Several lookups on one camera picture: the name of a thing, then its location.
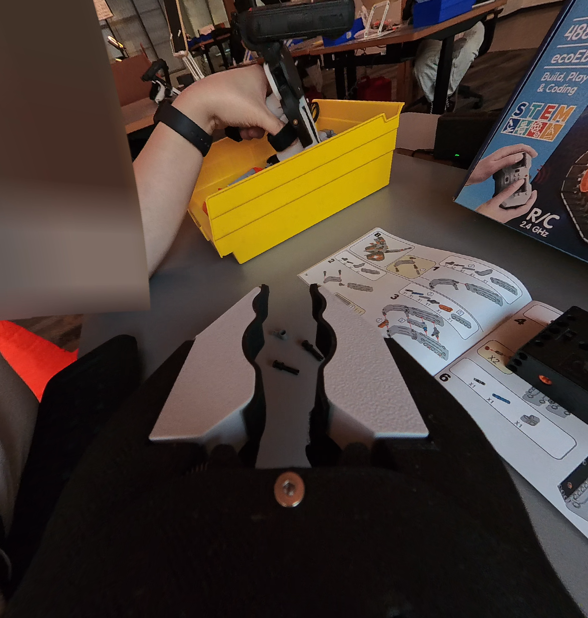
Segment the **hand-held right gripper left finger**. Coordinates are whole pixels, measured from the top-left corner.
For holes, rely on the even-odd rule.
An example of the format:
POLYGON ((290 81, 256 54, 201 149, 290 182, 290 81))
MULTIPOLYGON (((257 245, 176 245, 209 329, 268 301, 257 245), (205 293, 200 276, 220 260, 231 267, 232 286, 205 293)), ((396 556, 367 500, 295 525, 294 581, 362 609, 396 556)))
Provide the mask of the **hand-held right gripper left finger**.
POLYGON ((150 434, 155 442, 192 442, 207 452, 235 448, 255 466, 266 424, 256 358, 264 346, 269 287, 251 290, 198 334, 150 434))

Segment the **yellow plastic bin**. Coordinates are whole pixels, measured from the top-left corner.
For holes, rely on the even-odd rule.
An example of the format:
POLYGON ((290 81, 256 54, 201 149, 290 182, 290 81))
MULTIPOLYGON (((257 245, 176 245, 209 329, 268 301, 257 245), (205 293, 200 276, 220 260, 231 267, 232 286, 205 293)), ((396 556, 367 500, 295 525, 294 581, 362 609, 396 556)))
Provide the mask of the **yellow plastic bin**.
POLYGON ((188 211, 221 257, 244 263, 382 189, 389 183, 403 103, 320 99, 319 145, 264 166, 267 140, 213 144, 188 211))

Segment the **pile of building bricks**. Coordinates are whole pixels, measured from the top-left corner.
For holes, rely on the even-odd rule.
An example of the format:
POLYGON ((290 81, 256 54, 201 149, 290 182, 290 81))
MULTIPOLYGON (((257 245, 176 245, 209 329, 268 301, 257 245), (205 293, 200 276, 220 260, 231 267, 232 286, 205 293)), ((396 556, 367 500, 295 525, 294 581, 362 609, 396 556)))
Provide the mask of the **pile of building bricks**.
POLYGON ((207 212, 205 201, 217 191, 233 186, 279 164, 266 138, 235 142, 224 138, 215 142, 204 159, 192 201, 207 212))

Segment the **black battery box brick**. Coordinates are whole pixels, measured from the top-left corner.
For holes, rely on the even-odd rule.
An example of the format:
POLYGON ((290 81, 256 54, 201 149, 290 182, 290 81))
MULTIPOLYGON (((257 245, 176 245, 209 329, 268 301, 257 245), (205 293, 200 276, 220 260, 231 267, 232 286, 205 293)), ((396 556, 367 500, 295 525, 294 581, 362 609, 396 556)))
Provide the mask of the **black battery box brick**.
POLYGON ((577 306, 512 356, 508 369, 588 425, 588 312, 577 306))

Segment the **person's left forearm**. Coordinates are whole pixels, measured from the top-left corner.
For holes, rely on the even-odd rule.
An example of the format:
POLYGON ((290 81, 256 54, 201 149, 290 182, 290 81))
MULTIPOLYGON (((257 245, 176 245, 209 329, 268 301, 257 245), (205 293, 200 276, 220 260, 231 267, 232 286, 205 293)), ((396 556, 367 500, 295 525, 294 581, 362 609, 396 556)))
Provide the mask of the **person's left forearm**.
POLYGON ((203 160, 189 141, 159 123, 133 162, 149 277, 178 234, 203 160))

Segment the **grey desk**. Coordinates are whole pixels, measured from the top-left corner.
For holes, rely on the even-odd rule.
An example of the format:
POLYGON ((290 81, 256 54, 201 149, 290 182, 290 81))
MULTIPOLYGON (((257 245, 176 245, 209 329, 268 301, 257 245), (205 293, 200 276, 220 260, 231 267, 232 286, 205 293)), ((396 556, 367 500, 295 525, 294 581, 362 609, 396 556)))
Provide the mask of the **grey desk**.
POLYGON ((562 311, 573 305, 588 310, 588 265, 454 203, 464 175, 396 150, 387 187, 243 265, 220 258, 187 216, 150 279, 150 311, 86 315, 80 355, 128 334, 137 340, 148 377, 182 342, 194 339, 253 287, 267 284, 266 344, 259 355, 267 422, 258 465, 307 467, 315 361, 292 340, 312 341, 316 329, 308 287, 298 274, 371 229, 482 258, 516 275, 535 300, 562 311), (278 329, 287 331, 287 341, 272 335, 278 329), (299 375, 273 368, 274 360, 298 368, 299 375))

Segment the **person's left hand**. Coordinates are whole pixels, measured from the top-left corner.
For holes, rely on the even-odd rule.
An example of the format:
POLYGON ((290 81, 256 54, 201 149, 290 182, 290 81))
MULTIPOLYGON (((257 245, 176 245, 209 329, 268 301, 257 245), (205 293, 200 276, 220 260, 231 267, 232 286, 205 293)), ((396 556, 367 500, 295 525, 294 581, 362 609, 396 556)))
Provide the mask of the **person's left hand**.
POLYGON ((270 89, 264 69, 252 65, 214 73, 185 89, 174 107, 208 134, 237 127, 244 140, 278 134, 283 122, 267 107, 270 89))

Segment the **red crate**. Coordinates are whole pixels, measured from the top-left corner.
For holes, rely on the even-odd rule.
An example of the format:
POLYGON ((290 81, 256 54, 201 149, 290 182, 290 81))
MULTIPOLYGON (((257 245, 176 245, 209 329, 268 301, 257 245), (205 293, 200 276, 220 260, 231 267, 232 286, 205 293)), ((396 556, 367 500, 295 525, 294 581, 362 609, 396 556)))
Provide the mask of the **red crate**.
POLYGON ((357 83, 356 98, 359 101, 391 102, 391 79, 384 76, 370 77, 368 75, 365 75, 357 83))

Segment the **long wooden workbench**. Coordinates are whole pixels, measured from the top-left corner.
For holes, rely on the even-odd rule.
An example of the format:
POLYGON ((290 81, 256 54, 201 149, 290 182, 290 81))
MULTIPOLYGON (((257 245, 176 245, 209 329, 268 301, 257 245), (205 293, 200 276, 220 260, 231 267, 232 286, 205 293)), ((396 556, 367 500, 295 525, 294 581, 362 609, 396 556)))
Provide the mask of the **long wooden workbench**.
POLYGON ((338 99, 348 99, 349 88, 356 85, 356 68, 378 64, 398 64, 407 59, 404 48, 407 44, 430 38, 431 35, 445 28, 470 22, 466 29, 476 20, 492 17, 492 24, 506 5, 506 1, 487 1, 476 4, 472 10, 453 19, 436 25, 414 28, 412 25, 399 27, 396 31, 375 39, 360 39, 338 46, 321 46, 306 44, 294 50, 292 55, 321 56, 325 68, 332 69, 336 79, 338 99))

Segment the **white instruction booklet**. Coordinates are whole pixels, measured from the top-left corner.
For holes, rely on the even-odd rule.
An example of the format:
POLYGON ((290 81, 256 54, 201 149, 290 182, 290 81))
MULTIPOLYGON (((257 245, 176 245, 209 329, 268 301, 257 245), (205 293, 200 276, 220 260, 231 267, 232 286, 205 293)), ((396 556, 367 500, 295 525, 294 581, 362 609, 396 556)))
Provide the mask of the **white instruction booklet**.
POLYGON ((588 425, 509 365, 559 310, 495 265, 380 228, 299 276, 400 344, 588 538, 588 425))

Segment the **blue storage bin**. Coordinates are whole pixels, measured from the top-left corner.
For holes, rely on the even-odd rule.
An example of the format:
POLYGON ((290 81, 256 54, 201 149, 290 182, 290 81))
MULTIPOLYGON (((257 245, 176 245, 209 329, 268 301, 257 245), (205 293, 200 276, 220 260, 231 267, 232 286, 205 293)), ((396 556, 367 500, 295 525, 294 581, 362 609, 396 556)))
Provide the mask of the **blue storage bin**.
POLYGON ((436 25, 472 10, 474 1, 415 1, 413 27, 436 25))

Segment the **black electronic box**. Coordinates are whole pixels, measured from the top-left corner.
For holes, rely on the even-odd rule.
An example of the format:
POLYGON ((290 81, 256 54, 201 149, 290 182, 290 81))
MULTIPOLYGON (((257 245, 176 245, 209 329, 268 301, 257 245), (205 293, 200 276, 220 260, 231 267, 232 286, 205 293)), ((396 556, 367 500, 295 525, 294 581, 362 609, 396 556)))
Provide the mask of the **black electronic box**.
POLYGON ((496 125, 499 114, 499 109, 444 113, 437 122, 433 157, 468 169, 496 125))

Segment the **brown cardboard box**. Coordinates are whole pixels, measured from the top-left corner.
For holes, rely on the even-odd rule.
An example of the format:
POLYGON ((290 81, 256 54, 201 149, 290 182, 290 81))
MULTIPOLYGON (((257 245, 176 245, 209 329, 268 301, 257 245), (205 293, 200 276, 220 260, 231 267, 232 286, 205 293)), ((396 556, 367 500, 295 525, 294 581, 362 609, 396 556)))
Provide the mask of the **brown cardboard box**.
POLYGON ((110 64, 121 107, 149 97, 152 82, 141 78, 151 64, 144 53, 110 64))

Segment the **red orange panel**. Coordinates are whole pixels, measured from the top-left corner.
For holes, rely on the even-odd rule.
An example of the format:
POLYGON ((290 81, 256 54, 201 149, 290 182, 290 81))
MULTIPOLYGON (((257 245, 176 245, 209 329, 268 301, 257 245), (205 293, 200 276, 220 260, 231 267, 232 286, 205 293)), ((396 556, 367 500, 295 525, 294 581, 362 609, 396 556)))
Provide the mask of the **red orange panel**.
POLYGON ((78 356, 11 321, 0 321, 0 353, 38 400, 51 378, 78 356))

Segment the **blue robot kit box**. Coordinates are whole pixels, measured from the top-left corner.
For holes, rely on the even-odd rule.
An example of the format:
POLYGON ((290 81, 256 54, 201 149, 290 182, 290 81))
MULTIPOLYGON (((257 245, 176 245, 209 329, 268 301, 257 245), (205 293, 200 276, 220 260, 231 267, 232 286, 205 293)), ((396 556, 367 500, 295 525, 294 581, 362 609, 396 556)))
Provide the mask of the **blue robot kit box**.
POLYGON ((588 1, 568 1, 454 200, 588 263, 588 1))

